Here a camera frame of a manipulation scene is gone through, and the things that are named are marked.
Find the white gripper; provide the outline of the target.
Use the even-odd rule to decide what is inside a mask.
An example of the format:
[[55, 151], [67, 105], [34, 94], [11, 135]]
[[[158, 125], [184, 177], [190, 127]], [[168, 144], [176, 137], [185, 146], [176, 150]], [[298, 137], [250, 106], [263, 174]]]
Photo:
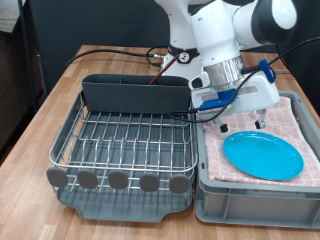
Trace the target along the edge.
[[[251, 76], [247, 81], [240, 79], [229, 84], [214, 86], [207, 76], [198, 76], [191, 81], [191, 99], [200, 115], [213, 115], [225, 107], [223, 115], [255, 111], [257, 129], [266, 126], [266, 110], [278, 104], [280, 96], [275, 83], [265, 76]], [[221, 133], [228, 131], [228, 125], [217, 117]]]

